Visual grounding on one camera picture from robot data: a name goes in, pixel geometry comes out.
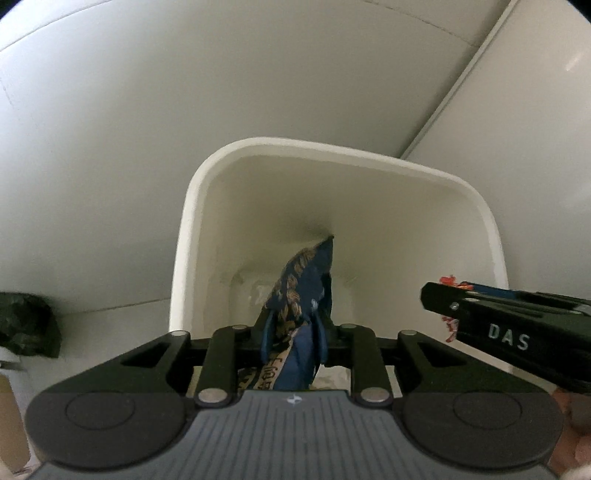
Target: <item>metal screw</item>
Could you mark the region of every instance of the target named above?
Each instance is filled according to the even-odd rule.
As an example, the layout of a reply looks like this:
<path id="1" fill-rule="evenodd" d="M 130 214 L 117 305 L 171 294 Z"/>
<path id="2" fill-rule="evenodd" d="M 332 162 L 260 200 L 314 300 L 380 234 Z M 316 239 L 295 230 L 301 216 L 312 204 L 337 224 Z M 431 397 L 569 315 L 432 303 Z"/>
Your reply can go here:
<path id="1" fill-rule="evenodd" d="M 390 392 L 382 387 L 364 388 L 361 398 L 368 403 L 384 403 L 390 399 Z"/>
<path id="2" fill-rule="evenodd" d="M 197 394 L 199 401 L 203 403 L 221 403 L 226 400 L 228 394 L 221 388 L 205 388 Z"/>

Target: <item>white plastic bin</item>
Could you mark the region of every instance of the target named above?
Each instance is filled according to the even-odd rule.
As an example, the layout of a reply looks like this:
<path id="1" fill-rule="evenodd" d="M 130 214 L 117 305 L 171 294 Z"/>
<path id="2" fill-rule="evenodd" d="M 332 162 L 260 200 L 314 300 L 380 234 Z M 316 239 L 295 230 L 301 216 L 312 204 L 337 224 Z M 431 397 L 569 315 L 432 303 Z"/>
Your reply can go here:
<path id="1" fill-rule="evenodd" d="M 507 287 L 494 218 L 463 180 L 349 148 L 252 138 L 215 152 L 189 185 L 170 329 L 202 338 L 254 324 L 285 263 L 331 233 L 336 325 L 443 341 L 445 324 L 419 301 L 426 282 L 454 274 Z"/>

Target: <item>blue fabric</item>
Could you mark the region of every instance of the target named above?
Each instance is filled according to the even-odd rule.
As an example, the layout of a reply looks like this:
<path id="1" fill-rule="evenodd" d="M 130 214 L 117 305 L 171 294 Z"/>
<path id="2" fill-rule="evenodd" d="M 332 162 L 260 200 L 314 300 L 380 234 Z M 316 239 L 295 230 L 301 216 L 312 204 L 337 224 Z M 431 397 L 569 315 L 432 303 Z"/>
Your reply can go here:
<path id="1" fill-rule="evenodd" d="M 503 299 L 517 299 L 517 295 L 513 290 L 505 290 L 504 288 L 489 287 L 487 285 L 480 285 L 478 283 L 470 283 L 474 287 L 474 291 L 482 293 L 483 295 L 490 295 L 491 297 L 500 297 Z"/>
<path id="2" fill-rule="evenodd" d="M 332 310 L 333 237 L 304 248 L 285 266 L 265 304 L 262 369 L 239 374 L 240 388 L 306 390 L 328 357 L 322 316 Z"/>

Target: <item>dark green plastic bag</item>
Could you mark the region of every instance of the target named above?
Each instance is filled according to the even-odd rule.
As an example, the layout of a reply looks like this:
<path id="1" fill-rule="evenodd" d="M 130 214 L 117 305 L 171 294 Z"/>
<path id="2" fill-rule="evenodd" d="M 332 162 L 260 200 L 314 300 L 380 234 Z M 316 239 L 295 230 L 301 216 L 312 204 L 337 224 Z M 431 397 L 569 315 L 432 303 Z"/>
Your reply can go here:
<path id="1" fill-rule="evenodd" d="M 0 346 L 16 355 L 57 358 L 61 334 L 49 305 L 35 295 L 0 293 Z"/>

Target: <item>human hand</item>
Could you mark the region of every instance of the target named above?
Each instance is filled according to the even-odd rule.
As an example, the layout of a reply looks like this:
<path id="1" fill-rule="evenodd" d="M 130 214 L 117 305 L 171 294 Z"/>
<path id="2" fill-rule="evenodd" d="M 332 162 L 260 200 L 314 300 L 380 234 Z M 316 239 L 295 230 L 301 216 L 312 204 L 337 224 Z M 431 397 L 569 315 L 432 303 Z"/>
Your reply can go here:
<path id="1" fill-rule="evenodd" d="M 561 388 L 552 397 L 565 422 L 548 466 L 557 475 L 564 475 L 563 480 L 591 480 L 591 397 Z"/>

